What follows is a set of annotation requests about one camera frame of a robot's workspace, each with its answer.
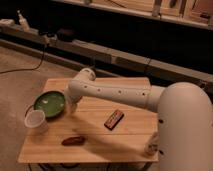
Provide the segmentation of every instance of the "wall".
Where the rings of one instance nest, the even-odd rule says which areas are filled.
[[[32,27],[72,28],[76,38],[213,74],[213,31],[48,0],[1,0],[0,17],[21,9]]]

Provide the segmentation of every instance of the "wooden table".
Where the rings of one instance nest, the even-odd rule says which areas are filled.
[[[63,91],[70,78],[49,79],[44,91]],[[147,78],[98,78],[98,82],[147,85]],[[125,113],[113,131],[104,122],[119,109]],[[21,149],[20,163],[100,163],[100,162],[157,162],[157,155],[141,155],[145,143],[157,130],[157,115],[147,110],[97,98],[83,97],[77,106],[66,105],[60,117],[48,121],[49,130],[43,135],[28,131]],[[74,135],[86,137],[83,146],[61,145]]]

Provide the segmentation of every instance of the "cable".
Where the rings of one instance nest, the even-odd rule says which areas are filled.
[[[148,68],[149,68],[149,65],[150,65],[151,61],[152,61],[152,59],[150,58],[150,59],[149,59],[149,62],[148,62],[148,63],[146,64],[146,66],[144,67],[143,73],[144,73],[145,75],[147,75],[147,70],[148,70]]]
[[[119,4],[119,3],[117,3],[117,2],[115,2],[113,0],[105,0],[105,1],[111,2],[112,4],[115,4],[115,5],[119,6],[119,7],[126,8],[124,5]]]
[[[31,167],[30,163],[28,163],[28,168],[30,171],[32,171],[32,167]]]
[[[79,163],[76,163],[76,164],[73,164],[71,166],[66,166],[65,164],[63,163],[60,163],[61,167],[64,168],[64,169],[74,169],[76,167],[78,167],[80,164]]]
[[[19,71],[35,71],[35,70],[37,70],[38,68],[40,68],[40,66],[42,65],[42,63],[44,61],[45,51],[46,51],[47,47],[48,47],[47,45],[44,46],[43,53],[42,53],[42,56],[41,56],[41,60],[36,67],[7,70],[7,71],[0,72],[0,74],[6,74],[6,73],[11,73],[11,72],[19,72]]]
[[[41,168],[42,171],[48,171],[42,164],[38,164],[38,166]]]
[[[151,163],[151,162],[146,163],[146,164],[144,165],[144,167],[141,169],[141,171],[147,171],[151,166],[152,166],[152,163]]]
[[[110,163],[108,163],[107,167],[106,167],[106,171],[109,171],[110,169]]]

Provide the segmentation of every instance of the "chocolate bar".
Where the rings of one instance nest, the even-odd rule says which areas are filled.
[[[114,113],[104,123],[104,126],[112,131],[123,117],[123,112],[121,112],[120,110],[115,110]]]

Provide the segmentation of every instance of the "brown snack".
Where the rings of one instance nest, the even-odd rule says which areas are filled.
[[[61,142],[62,145],[82,145],[85,142],[85,138],[83,136],[78,137],[69,137]]]
[[[114,113],[104,123],[104,126],[112,131],[123,117],[123,112],[120,110],[115,110]]]

